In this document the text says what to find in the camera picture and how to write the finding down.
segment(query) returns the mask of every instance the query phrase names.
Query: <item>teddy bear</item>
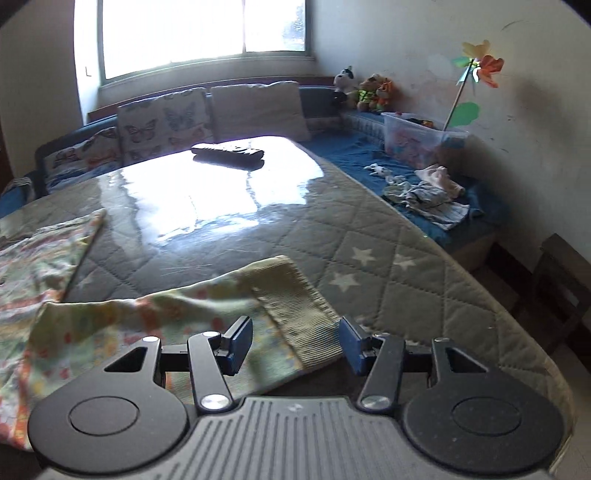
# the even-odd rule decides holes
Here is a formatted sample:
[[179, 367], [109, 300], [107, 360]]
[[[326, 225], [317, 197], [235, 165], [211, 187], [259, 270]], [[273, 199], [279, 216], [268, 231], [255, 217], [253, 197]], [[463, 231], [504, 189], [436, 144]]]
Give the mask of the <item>teddy bear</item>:
[[348, 108], [355, 108], [359, 100], [359, 89], [357, 81], [353, 75], [353, 67], [349, 65], [347, 68], [335, 76], [333, 82], [335, 88], [335, 101], [338, 105], [343, 103]]
[[378, 105], [378, 96], [376, 91], [382, 85], [379, 79], [371, 76], [359, 84], [359, 101], [357, 110], [360, 112], [372, 112]]

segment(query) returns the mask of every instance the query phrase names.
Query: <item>butterfly print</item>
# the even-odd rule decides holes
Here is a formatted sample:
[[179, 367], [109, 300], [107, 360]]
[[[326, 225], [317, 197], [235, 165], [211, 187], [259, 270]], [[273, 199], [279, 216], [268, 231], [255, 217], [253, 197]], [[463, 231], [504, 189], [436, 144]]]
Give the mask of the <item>butterfly print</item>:
[[119, 135], [117, 134], [117, 127], [105, 128], [104, 130], [98, 132], [97, 135], [105, 138], [119, 138]]
[[152, 140], [156, 135], [154, 129], [156, 127], [157, 122], [158, 119], [154, 118], [153, 120], [150, 120], [148, 123], [146, 123], [146, 126], [143, 128], [138, 128], [133, 125], [126, 125], [125, 129], [127, 130], [127, 133], [131, 136], [131, 141], [133, 143], [142, 143], [144, 141], [147, 142]]
[[124, 105], [120, 108], [122, 108], [128, 112], [133, 112], [134, 110], [136, 110], [138, 108], [148, 108], [154, 100], [155, 100], [154, 98], [139, 100], [137, 102], [128, 103], [127, 105]]
[[88, 167], [91, 170], [93, 170], [99, 165], [117, 160], [117, 158], [117, 152], [113, 148], [110, 148], [107, 150], [106, 153], [104, 153], [104, 155], [96, 155], [95, 157], [90, 157], [88, 160], [86, 160], [86, 162], [88, 163]]
[[89, 138], [88, 140], [86, 140], [84, 142], [84, 144], [82, 145], [82, 151], [85, 152], [90, 147], [92, 147], [92, 145], [95, 144], [95, 140], [96, 140], [96, 137], [92, 137], [92, 138]]
[[162, 146], [156, 145], [152, 150], [147, 152], [140, 152], [137, 150], [130, 150], [129, 155], [134, 163], [138, 163], [141, 161], [149, 160], [150, 158], [159, 157], [160, 153], [162, 152]]
[[185, 148], [192, 147], [195, 143], [199, 143], [205, 140], [205, 132], [203, 127], [199, 126], [191, 133], [191, 136], [187, 138], [176, 138], [169, 137], [168, 142], [178, 150], [184, 150]]
[[196, 106], [195, 102], [191, 102], [181, 113], [177, 113], [171, 108], [165, 108], [164, 115], [166, 116], [168, 126], [175, 132], [194, 128]]
[[67, 151], [62, 151], [56, 155], [56, 159], [53, 161], [53, 168], [75, 161], [80, 161], [80, 158], [76, 155], [76, 150], [69, 148]]

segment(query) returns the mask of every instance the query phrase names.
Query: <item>floral blanket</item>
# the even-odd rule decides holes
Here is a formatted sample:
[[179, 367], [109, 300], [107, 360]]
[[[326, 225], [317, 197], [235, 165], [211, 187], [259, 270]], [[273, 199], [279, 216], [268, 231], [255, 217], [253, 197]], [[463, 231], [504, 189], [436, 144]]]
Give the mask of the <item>floral blanket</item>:
[[[226, 379], [235, 398], [270, 390], [340, 355], [337, 314], [287, 257], [138, 299], [48, 302], [8, 355], [19, 367], [2, 390], [0, 440], [29, 449], [27, 420], [40, 400], [143, 336], [184, 343], [195, 333], [224, 331], [243, 314], [253, 318], [254, 338], [239, 374]], [[166, 387], [192, 402], [188, 374], [167, 375]]]
[[61, 301], [104, 210], [40, 228], [0, 251], [0, 441], [27, 444], [27, 341], [37, 313]]

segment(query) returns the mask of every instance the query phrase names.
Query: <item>orange plush toy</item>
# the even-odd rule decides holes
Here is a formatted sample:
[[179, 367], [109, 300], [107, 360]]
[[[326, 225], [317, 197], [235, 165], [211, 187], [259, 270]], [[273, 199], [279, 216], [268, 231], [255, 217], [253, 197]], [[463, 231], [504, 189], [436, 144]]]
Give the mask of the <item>orange plush toy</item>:
[[392, 111], [392, 101], [398, 94], [398, 88], [394, 85], [394, 82], [390, 79], [385, 79], [386, 81], [378, 88], [375, 94], [378, 97], [378, 104], [376, 105], [376, 111], [381, 112], [391, 112]]

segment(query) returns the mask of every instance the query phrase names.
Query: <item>plastic storage box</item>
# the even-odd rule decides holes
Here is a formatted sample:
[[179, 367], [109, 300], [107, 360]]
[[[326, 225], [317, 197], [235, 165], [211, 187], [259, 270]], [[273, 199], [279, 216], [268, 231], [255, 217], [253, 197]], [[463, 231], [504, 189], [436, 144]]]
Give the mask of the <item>plastic storage box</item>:
[[433, 121], [435, 129], [408, 118], [427, 119], [417, 113], [382, 113], [384, 144], [388, 155], [414, 168], [439, 163], [452, 170], [458, 167], [469, 133], [458, 128], [441, 131], [443, 122]]

